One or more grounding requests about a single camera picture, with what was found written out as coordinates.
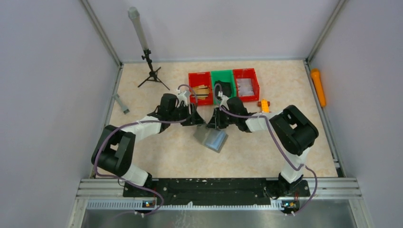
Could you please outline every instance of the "plastic bin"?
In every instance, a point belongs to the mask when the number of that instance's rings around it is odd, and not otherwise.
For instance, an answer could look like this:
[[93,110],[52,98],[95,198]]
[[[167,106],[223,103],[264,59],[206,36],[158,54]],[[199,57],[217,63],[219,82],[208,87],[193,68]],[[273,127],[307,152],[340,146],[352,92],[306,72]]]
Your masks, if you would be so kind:
[[252,88],[253,88],[253,93],[255,95],[253,96],[240,96],[240,100],[243,102],[248,102],[248,101],[258,101],[259,100],[259,93],[260,93],[260,86],[258,83],[258,80],[256,78],[256,73],[255,69],[253,68],[247,68],[247,69],[234,69],[232,70],[234,74],[234,80],[235,80],[235,87],[237,90],[237,96],[238,94],[238,84],[237,84],[237,79],[238,78],[250,78],[252,82]]
[[[213,91],[211,86],[211,75],[210,72],[199,72],[199,73],[189,73],[189,86],[196,87],[205,85],[209,88],[209,95],[206,99],[197,99],[198,105],[212,105],[213,104]],[[196,99],[191,96],[190,102],[195,103]]]
[[234,81],[234,73],[232,70],[211,71],[211,86],[214,88],[216,81],[228,82],[231,84],[231,97],[237,96],[237,86]]

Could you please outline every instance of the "metal frame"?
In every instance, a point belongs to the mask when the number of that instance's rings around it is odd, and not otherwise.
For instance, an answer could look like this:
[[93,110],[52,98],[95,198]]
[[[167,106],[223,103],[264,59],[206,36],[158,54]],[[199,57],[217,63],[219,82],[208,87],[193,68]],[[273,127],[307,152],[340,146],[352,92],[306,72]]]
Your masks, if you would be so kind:
[[[112,44],[110,43],[108,37],[106,36],[105,31],[103,30],[99,20],[97,19],[95,13],[93,12],[88,0],[80,0],[83,4],[83,7],[86,10],[90,20],[93,23],[94,28],[100,36],[101,41],[106,47],[109,54],[113,57],[114,61],[119,68],[119,72],[117,74],[117,79],[115,82],[115,87],[113,93],[117,92],[117,88],[120,82],[120,77],[123,71],[123,64],[120,61],[119,57],[116,54]],[[346,178],[345,171],[343,170],[343,163],[340,158],[340,154],[338,153],[337,146],[335,140],[333,138],[331,125],[328,120],[328,116],[320,105],[318,98],[316,96],[316,91],[313,86],[312,80],[310,78],[310,63],[314,59],[316,53],[320,49],[322,43],[326,39],[329,34],[332,26],[334,25],[335,20],[339,16],[341,10],[345,7],[347,0],[340,0],[334,9],[332,15],[327,21],[325,27],[323,28],[320,36],[315,42],[311,52],[308,57],[304,60],[305,69],[307,72],[308,80],[310,86],[312,88],[312,93],[314,94],[315,102],[318,107],[319,115],[322,121],[322,124],[325,129],[326,137],[330,146],[330,150],[332,152],[335,167],[338,173],[338,178],[318,178],[318,189],[313,200],[349,200],[352,214],[355,219],[355,223],[358,228],[372,228],[373,224],[370,218],[370,215],[365,207],[365,203],[358,186],[358,182],[356,178]],[[114,100],[111,99],[109,103],[109,110],[107,113],[106,120],[104,122],[104,126],[109,123],[112,109],[114,105]],[[268,180],[276,180],[276,178],[267,178]],[[314,188],[315,181],[313,178],[305,178],[308,181],[308,185],[310,189]],[[69,221],[69,228],[78,228],[81,227],[82,222],[84,220],[85,211],[87,205],[93,200],[119,200],[124,202],[133,201],[131,198],[123,197],[124,188],[120,186],[116,179],[82,179],[79,185],[76,201],[72,210],[72,214]],[[279,200],[291,200],[289,198],[280,198]],[[193,205],[185,205],[182,207],[169,207],[165,206],[162,209],[192,209]],[[248,206],[250,209],[259,209],[259,206]],[[262,207],[260,209],[270,209],[270,207]]]

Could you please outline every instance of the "gray floor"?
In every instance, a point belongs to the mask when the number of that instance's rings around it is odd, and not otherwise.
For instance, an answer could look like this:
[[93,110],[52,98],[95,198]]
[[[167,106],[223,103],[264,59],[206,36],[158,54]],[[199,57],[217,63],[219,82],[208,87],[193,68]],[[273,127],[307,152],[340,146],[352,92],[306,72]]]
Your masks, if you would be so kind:
[[347,200],[316,200],[295,217],[279,211],[160,211],[146,218],[119,210],[88,210],[82,228],[355,228]]

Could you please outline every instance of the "vertical metal post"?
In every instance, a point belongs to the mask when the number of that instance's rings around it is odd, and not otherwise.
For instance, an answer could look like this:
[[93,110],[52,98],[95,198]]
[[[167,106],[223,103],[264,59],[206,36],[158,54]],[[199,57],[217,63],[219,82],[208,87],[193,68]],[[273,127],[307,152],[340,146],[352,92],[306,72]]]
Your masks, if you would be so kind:
[[307,63],[310,64],[311,61],[314,59],[317,51],[320,49],[323,41],[325,40],[326,36],[329,34],[334,22],[336,21],[337,17],[339,16],[341,10],[344,8],[345,4],[348,0],[339,0],[336,5],[335,10],[333,11],[332,15],[330,16],[329,20],[327,21],[325,27],[323,28],[322,32],[320,33],[319,38],[316,40],[314,47],[312,48],[309,56],[307,57]]
[[118,66],[121,66],[122,61],[120,61],[119,57],[117,56],[117,53],[115,49],[113,48],[111,42],[109,41],[108,36],[106,35],[104,29],[101,26],[101,23],[99,22],[98,18],[96,17],[94,11],[92,10],[91,5],[89,4],[88,0],[79,0],[81,4],[83,5],[90,21],[92,22],[93,27],[95,28],[96,32],[99,35],[99,38],[101,39],[102,43],[104,44],[105,48],[109,52],[109,54],[112,56],[114,59],[115,63]]

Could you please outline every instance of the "black item in green bin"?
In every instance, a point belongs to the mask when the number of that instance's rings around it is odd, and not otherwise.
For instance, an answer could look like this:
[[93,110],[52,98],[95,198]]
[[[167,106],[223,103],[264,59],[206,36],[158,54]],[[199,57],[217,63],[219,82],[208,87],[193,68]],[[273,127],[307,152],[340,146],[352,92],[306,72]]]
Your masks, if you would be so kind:
[[[220,84],[221,85],[221,89],[222,89],[222,94],[226,95],[227,97],[231,97],[232,96],[232,90],[231,90],[231,83],[229,82],[222,82],[222,81],[215,81],[214,86],[216,84]],[[218,97],[218,93],[220,92],[219,89],[215,90],[215,96]]]

